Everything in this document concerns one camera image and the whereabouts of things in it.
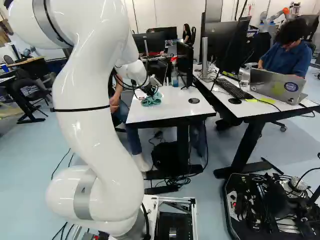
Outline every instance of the bottle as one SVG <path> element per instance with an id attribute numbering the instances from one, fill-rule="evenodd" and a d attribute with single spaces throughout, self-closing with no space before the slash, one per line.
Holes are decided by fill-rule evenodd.
<path id="1" fill-rule="evenodd" d="M 171 63 L 172 63 L 171 83 L 172 83 L 173 87 L 179 87 L 177 57 L 176 56 L 171 58 Z"/>

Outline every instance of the black keyboard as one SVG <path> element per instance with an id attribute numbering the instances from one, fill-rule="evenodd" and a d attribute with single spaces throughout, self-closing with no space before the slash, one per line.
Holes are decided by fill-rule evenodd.
<path id="1" fill-rule="evenodd" d="M 243 91 L 226 79 L 218 78 L 215 83 L 234 96 L 236 99 L 254 99 L 251 94 Z"/>

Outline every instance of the black cable tie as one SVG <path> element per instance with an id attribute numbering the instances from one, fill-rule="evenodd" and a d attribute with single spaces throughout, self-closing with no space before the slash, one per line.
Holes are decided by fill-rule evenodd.
<path id="1" fill-rule="evenodd" d="M 110 105 L 105 106 L 97 106 L 97 107 L 89 107 L 89 108 L 75 108 L 75 109 L 55 109 L 54 107 L 50 108 L 50 112 L 58 112 L 58 113 L 70 113 L 70 112 L 87 112 L 87 111 L 94 111 L 100 109 L 107 109 L 110 108 Z"/>

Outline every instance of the light blue floor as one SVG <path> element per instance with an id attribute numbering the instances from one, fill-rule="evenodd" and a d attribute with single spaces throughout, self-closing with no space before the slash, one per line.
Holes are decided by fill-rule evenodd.
<path id="1" fill-rule="evenodd" d="M 315 72 L 318 70 L 309 69 L 304 92 L 309 94 L 311 100 L 320 103 L 320 80 L 314 77 Z M 0 138 L 0 238 L 3 240 L 50 240 L 65 222 L 48 209 L 45 192 L 52 171 L 69 147 L 55 115 L 49 113 L 49 108 L 44 109 L 49 114 L 45 122 L 15 125 Z M 214 178 L 213 170 L 232 162 L 246 125 L 218 134 L 214 130 L 214 122 L 218 119 L 219 116 L 206 121 L 209 143 L 207 169 L 193 177 L 191 183 L 179 192 L 164 194 L 168 197 L 196 197 L 200 240 L 230 239 L 220 196 L 223 182 Z M 297 176 L 310 168 L 319 167 L 319 114 L 316 113 L 316 118 L 294 117 L 281 122 L 288 127 L 287 132 L 280 132 L 278 126 L 268 123 L 250 161 L 259 161 L 264 156 L 286 174 Z M 175 140 L 174 128 L 163 131 L 167 141 Z M 148 139 L 153 133 L 153 129 L 139 131 L 144 154 L 149 160 L 152 145 Z M 126 135 L 120 133 L 119 137 L 127 146 Z M 67 167 L 70 157 L 71 154 L 61 164 L 61 169 Z M 194 152 L 191 153 L 191 159 L 194 163 L 201 161 Z M 73 164 L 80 161 L 75 157 Z M 305 180 L 315 189 L 320 184 L 319 176 L 320 172 L 311 172 Z M 149 187 L 150 183 L 146 181 L 145 186 Z"/>

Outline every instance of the man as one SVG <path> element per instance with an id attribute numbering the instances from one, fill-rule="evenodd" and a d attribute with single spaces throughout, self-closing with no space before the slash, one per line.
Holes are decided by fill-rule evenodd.
<path id="1" fill-rule="evenodd" d="M 118 78 L 116 81 L 115 90 L 113 88 L 113 76 Z M 120 122 L 126 124 L 129 108 L 128 106 L 120 99 L 121 92 L 123 91 L 122 85 L 118 82 L 122 83 L 123 79 L 120 75 L 117 74 L 116 70 L 113 69 L 108 83 L 108 94 L 110 97 L 110 111 L 113 118 L 117 118 Z M 125 129 L 127 132 L 127 139 L 131 147 L 132 158 L 135 161 L 135 164 L 139 168 L 141 172 L 147 172 L 151 170 L 149 164 L 146 163 L 144 157 L 142 155 L 142 147 L 138 134 L 138 129 L 125 125 Z"/>
<path id="2" fill-rule="evenodd" d="M 258 68 L 271 72 L 305 78 L 312 58 L 310 47 L 302 40 L 306 21 L 296 18 L 286 22 L 275 37 L 276 43 L 259 60 Z M 242 120 L 216 121 L 216 129 L 223 131 L 238 126 Z"/>

